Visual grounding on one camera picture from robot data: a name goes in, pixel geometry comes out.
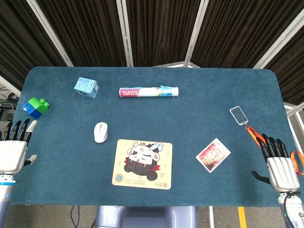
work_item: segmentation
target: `white mouse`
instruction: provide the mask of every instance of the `white mouse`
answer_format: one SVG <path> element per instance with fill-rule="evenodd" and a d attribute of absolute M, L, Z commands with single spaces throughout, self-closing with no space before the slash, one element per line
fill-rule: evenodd
<path fill-rule="evenodd" d="M 96 124 L 94 128 L 94 140 L 97 143 L 103 143 L 108 137 L 108 125 L 104 122 Z"/>

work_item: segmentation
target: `black wire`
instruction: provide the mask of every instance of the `black wire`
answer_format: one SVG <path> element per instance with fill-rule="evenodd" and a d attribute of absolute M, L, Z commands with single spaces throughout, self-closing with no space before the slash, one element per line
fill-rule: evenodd
<path fill-rule="evenodd" d="M 283 208 L 284 208 L 284 213 L 286 215 L 286 218 L 287 218 L 288 222 L 290 223 L 290 225 L 291 225 L 292 228 L 295 228 L 294 225 L 293 225 L 293 223 L 291 222 L 291 220 L 290 220 L 290 218 L 288 216 L 287 210 L 286 210 L 286 201 L 287 201 L 287 198 L 289 198 L 289 197 L 290 197 L 290 193 L 288 192 L 288 193 L 286 193 L 286 196 L 285 196 L 285 199 L 284 199 Z"/>
<path fill-rule="evenodd" d="M 2 94 L 1 96 L 5 97 L 5 100 L 3 100 L 3 99 L 1 99 L 1 100 L 8 101 L 8 98 L 5 95 Z"/>
<path fill-rule="evenodd" d="M 13 116 L 15 117 L 14 110 L 16 110 L 17 104 L 14 104 L 14 103 L 11 103 L 11 102 L 2 102 L 2 101 L 0 101 L 0 104 L 8 104 L 8 105 L 11 105 L 11 109 L 12 109 L 12 112 L 13 112 Z"/>
<path fill-rule="evenodd" d="M 10 93 L 8 95 L 8 101 L 17 103 L 19 101 L 19 97 L 15 95 L 14 93 Z"/>
<path fill-rule="evenodd" d="M 71 208 L 70 217 L 71 217 L 72 223 L 74 225 L 74 228 L 78 228 L 79 221 L 80 221 L 80 206 L 79 205 L 77 206 L 78 207 L 78 220 L 77 220 L 77 224 L 75 224 L 73 216 L 72 216 L 74 207 L 75 207 L 75 205 L 73 205 L 72 208 Z"/>
<path fill-rule="evenodd" d="M 13 103 L 14 105 L 17 105 L 17 103 L 16 102 L 14 102 L 14 101 L 9 101 L 9 100 L 4 100 L 4 99 L 1 99 L 0 98 L 0 102 L 2 102 L 2 103 Z"/>
<path fill-rule="evenodd" d="M 91 225 L 91 227 L 90 227 L 90 228 L 94 228 L 95 223 L 96 223 L 96 219 L 94 220 L 94 222 L 92 223 L 92 225 Z"/>

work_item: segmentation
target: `floor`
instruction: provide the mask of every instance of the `floor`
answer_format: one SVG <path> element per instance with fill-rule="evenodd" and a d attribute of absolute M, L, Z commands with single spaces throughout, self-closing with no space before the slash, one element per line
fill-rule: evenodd
<path fill-rule="evenodd" d="M 6 122 L 0 122 L 3 131 Z M 62 205 L 10 205 L 5 228 L 73 228 L 71 206 Z M 215 228 L 239 228 L 237 207 L 214 207 Z M 80 207 L 79 228 L 90 228 L 96 215 L 96 206 Z M 245 208 L 248 228 L 285 228 L 281 211 L 276 208 Z M 76 208 L 73 217 L 77 220 Z M 208 207 L 198 211 L 198 227 L 209 228 Z"/>

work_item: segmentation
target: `white pole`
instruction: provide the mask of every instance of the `white pole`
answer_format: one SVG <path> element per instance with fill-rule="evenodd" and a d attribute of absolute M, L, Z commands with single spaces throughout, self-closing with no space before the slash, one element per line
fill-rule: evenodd
<path fill-rule="evenodd" d="M 193 53 L 196 41 L 198 39 L 198 35 L 199 35 L 199 32 L 200 32 L 200 27 L 203 23 L 203 19 L 204 19 L 206 10 L 207 10 L 208 3 L 209 3 L 209 0 L 201 0 L 200 1 L 199 11 L 198 11 L 198 14 L 197 14 L 196 19 L 195 19 L 192 35 L 191 35 L 191 38 L 190 38 L 187 54 L 186 54 L 185 61 L 184 61 L 184 67 L 188 67 L 189 62 L 191 60 L 192 53 Z"/>
<path fill-rule="evenodd" d="M 291 133 L 293 134 L 295 146 L 296 146 L 297 150 L 298 150 L 301 154 L 303 154 L 303 151 L 302 151 L 302 149 L 301 149 L 301 145 L 300 145 L 300 143 L 299 143 L 298 138 L 296 137 L 295 130 L 294 130 L 294 128 L 293 128 L 293 126 L 292 126 L 292 124 L 291 124 L 291 122 L 290 122 L 289 117 L 287 117 L 287 119 L 288 119 L 288 123 L 289 123 L 289 126 L 290 126 Z"/>
<path fill-rule="evenodd" d="M 123 36 L 123 47 L 124 47 L 124 54 L 127 62 L 127 67 L 133 67 L 133 56 L 132 56 L 126 2 L 125 0 L 123 0 L 123 2 L 121 0 L 116 0 L 116 5 L 117 5 L 120 29 L 122 31 L 122 36 Z"/>
<path fill-rule="evenodd" d="M 284 32 L 279 36 L 267 52 L 253 67 L 254 69 L 263 69 L 276 56 L 276 54 L 290 41 L 290 39 L 304 25 L 304 9 L 295 17 Z"/>
<path fill-rule="evenodd" d="M 294 106 L 291 110 L 287 111 L 286 114 L 287 114 L 287 116 L 292 116 L 296 112 L 299 112 L 299 111 L 301 111 L 303 109 L 304 109 L 304 102 L 300 103 L 297 106 Z"/>
<path fill-rule="evenodd" d="M 214 228 L 213 207 L 209 206 L 209 227 Z"/>
<path fill-rule="evenodd" d="M 48 34 L 49 38 L 53 42 L 54 46 L 56 47 L 58 53 L 61 55 L 62 59 L 66 63 L 68 67 L 73 67 L 73 63 L 70 60 L 69 56 L 67 55 L 66 50 L 64 49 L 63 45 L 61 44 L 58 36 L 56 35 L 53 27 L 49 23 L 48 19 L 44 15 L 42 9 L 40 8 L 38 2 L 36 0 L 27 0 L 27 3 L 33 10 L 34 14 L 36 15 L 37 19 L 39 20 L 40 24 L 44 28 L 45 32 Z"/>
<path fill-rule="evenodd" d="M 16 94 L 17 96 L 20 96 L 21 91 L 18 90 L 15 86 L 13 86 L 10 82 L 5 80 L 1 75 L 0 75 L 0 83 L 4 85 L 6 88 L 8 88 L 11 92 Z"/>

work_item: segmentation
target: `robotic hand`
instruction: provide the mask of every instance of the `robotic hand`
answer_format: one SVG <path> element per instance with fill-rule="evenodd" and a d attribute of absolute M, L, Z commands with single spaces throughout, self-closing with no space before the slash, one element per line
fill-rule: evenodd
<path fill-rule="evenodd" d="M 264 183 L 270 184 L 272 188 L 280 193 L 278 202 L 281 207 L 284 222 L 287 228 L 304 228 L 304 209 L 299 195 L 300 183 L 292 163 L 288 156 L 285 145 L 279 139 L 262 134 L 257 137 L 262 154 L 268 168 L 268 177 L 260 176 L 252 171 L 253 176 Z"/>
<path fill-rule="evenodd" d="M 10 132 L 12 122 L 9 122 L 2 136 L 0 132 L 0 228 L 4 226 L 11 192 L 16 182 L 13 175 L 20 172 L 24 166 L 34 163 L 37 158 L 34 154 L 25 159 L 27 146 L 37 121 L 34 120 L 26 130 L 28 123 L 29 119 L 25 120 L 19 130 L 21 121 L 18 121 Z"/>

